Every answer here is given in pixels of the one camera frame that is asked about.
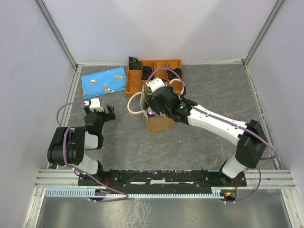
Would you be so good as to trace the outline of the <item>brown canvas bag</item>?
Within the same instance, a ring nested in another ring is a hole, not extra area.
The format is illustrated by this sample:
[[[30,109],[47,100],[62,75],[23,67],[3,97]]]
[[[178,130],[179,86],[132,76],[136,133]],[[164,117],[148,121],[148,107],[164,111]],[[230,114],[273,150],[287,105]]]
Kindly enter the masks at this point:
[[[173,79],[173,80],[169,81],[168,83],[165,83],[165,86],[172,86],[174,88],[175,92],[177,93],[177,95],[179,96],[179,98],[181,97],[181,95],[183,95],[186,92],[184,82],[178,78]],[[158,117],[148,118],[147,112],[146,112],[148,105],[145,102],[148,89],[149,89],[149,87],[145,86],[142,88],[142,90],[140,92],[135,93],[134,95],[132,95],[129,98],[128,103],[127,103],[128,112],[131,114],[134,114],[134,115],[143,114],[145,117],[145,121],[146,121],[147,131],[149,133],[158,133],[158,132],[164,132],[164,131],[171,130],[174,125],[173,120],[172,120],[172,118],[167,117],[165,114],[161,114]],[[130,104],[131,104],[132,100],[137,96],[140,98],[140,108],[141,109],[139,111],[133,111],[130,108]]]

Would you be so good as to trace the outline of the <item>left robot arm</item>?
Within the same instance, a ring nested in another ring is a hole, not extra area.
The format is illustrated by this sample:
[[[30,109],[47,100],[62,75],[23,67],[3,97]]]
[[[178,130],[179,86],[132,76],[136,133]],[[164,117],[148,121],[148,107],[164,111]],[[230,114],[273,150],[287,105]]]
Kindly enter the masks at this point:
[[[85,150],[101,149],[104,143],[102,134],[105,122],[116,119],[114,107],[107,105],[108,111],[98,102],[82,102],[85,125],[78,127],[60,126],[55,130],[47,151],[48,162],[52,165],[67,166],[79,174],[79,185],[101,185],[107,176],[99,161],[85,155]]]

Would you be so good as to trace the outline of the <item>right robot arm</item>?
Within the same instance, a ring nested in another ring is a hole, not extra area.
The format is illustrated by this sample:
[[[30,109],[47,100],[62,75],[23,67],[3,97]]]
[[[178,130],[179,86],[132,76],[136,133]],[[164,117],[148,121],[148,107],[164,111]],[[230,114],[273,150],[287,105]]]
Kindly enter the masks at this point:
[[[164,114],[175,122],[199,127],[223,137],[237,147],[235,154],[224,162],[218,173],[218,181],[228,186],[246,169],[257,167],[269,146],[259,122],[232,120],[211,112],[196,102],[178,96],[172,86],[149,86],[149,107],[156,114]]]

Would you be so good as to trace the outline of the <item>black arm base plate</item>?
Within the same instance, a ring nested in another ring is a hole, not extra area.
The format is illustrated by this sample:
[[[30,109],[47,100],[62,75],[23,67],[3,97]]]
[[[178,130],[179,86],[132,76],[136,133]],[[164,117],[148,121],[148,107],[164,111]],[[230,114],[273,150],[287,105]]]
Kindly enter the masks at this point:
[[[93,177],[123,193],[131,194],[208,194],[212,187],[245,187],[244,173],[231,179],[218,171],[99,171]]]

